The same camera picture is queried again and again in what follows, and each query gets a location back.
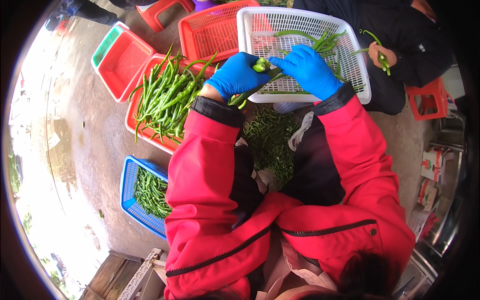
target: dark hair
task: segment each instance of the dark hair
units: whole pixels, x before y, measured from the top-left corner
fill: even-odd
[[[338,293],[306,295],[299,300],[371,300],[390,298],[400,280],[399,268],[384,256],[358,251],[343,267],[337,284]],[[190,300],[230,300],[232,292],[216,290]]]
[[[400,280],[398,266],[384,256],[358,251],[345,264],[337,290],[342,294],[389,297]]]

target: cardboard box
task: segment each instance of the cardboard box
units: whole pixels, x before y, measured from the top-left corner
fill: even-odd
[[[423,151],[421,162],[421,175],[442,183],[445,173],[445,161],[453,159],[453,153],[449,148],[431,147]]]
[[[421,204],[425,211],[431,211],[435,198],[437,197],[437,183],[425,178],[420,186],[420,193],[417,202]]]
[[[415,205],[412,211],[412,215],[410,216],[410,220],[408,220],[408,228],[410,228],[413,233],[415,234],[415,242],[418,242],[420,238],[420,234],[422,233],[423,227],[427,222],[428,217],[430,214],[435,214],[438,208],[437,201],[431,211],[426,211],[423,209],[423,206],[420,204]]]

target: hand holding chili pepper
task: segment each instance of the hand holding chili pepper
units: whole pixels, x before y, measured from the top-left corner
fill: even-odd
[[[227,102],[232,95],[241,94],[270,80],[266,73],[252,69],[259,57],[240,52],[230,57],[205,84],[215,88]]]
[[[375,66],[377,66],[380,69],[382,68],[382,64],[378,60],[378,52],[385,55],[385,58],[388,61],[388,66],[390,68],[396,64],[396,55],[392,50],[389,50],[383,46],[377,45],[377,42],[373,42],[368,47],[368,56],[370,56]]]
[[[326,100],[342,86],[327,63],[311,47],[292,46],[284,59],[270,57],[270,62],[283,69],[283,74],[292,76],[301,87],[319,98]]]

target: red plastic stool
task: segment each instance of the red plastic stool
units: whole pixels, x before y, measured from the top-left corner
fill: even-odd
[[[158,15],[175,3],[180,3],[188,13],[193,12],[195,9],[195,5],[191,0],[159,0],[144,11],[139,6],[137,6],[137,10],[150,28],[155,33],[159,33],[165,27],[160,23]]]
[[[447,115],[448,99],[452,99],[444,87],[441,77],[430,82],[424,87],[406,86],[405,90],[412,106],[413,117],[415,120],[430,120],[444,118]],[[415,96],[421,96],[421,110],[415,101]],[[429,108],[436,108],[436,112],[427,113]]]
[[[63,33],[65,33],[65,30],[67,29],[67,24],[68,24],[68,21],[67,20],[63,20],[58,29],[57,29],[57,35],[58,36],[61,36]]]

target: jacket zipper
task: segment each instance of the jacket zipper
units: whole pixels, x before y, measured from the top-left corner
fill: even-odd
[[[376,224],[376,223],[377,223],[376,220],[366,219],[366,220],[358,221],[355,223],[350,223],[342,226],[335,226],[331,228],[319,229],[319,230],[293,231],[293,230],[288,230],[283,228],[281,228],[281,230],[294,237],[314,237],[314,236],[331,234],[339,231],[349,230],[352,228],[369,225],[369,224]]]
[[[195,270],[198,270],[200,268],[203,268],[205,266],[208,266],[210,264],[213,264],[213,263],[216,263],[218,261],[221,261],[222,259],[224,258],[227,258],[229,256],[232,256],[234,255],[235,253],[238,253],[240,252],[241,250],[247,248],[249,245],[251,245],[253,242],[255,242],[256,240],[258,240],[259,238],[261,238],[262,236],[264,236],[265,234],[267,234],[267,232],[270,230],[270,226],[260,230],[259,232],[255,233],[254,235],[252,235],[251,237],[249,237],[248,239],[246,239],[244,242],[242,242],[240,245],[238,245],[237,247],[233,248],[232,250],[229,250],[223,254],[220,254],[220,255],[217,255],[217,256],[214,256],[212,258],[209,258],[201,263],[198,263],[198,264],[194,264],[194,265],[191,265],[191,266],[188,266],[188,267],[185,267],[185,268],[178,268],[178,269],[174,269],[174,270],[170,270],[170,271],[167,271],[165,273],[165,275],[167,277],[172,277],[172,276],[177,276],[177,275],[182,275],[182,274],[185,274],[185,273],[188,273],[188,272],[191,272],[191,271],[195,271]]]

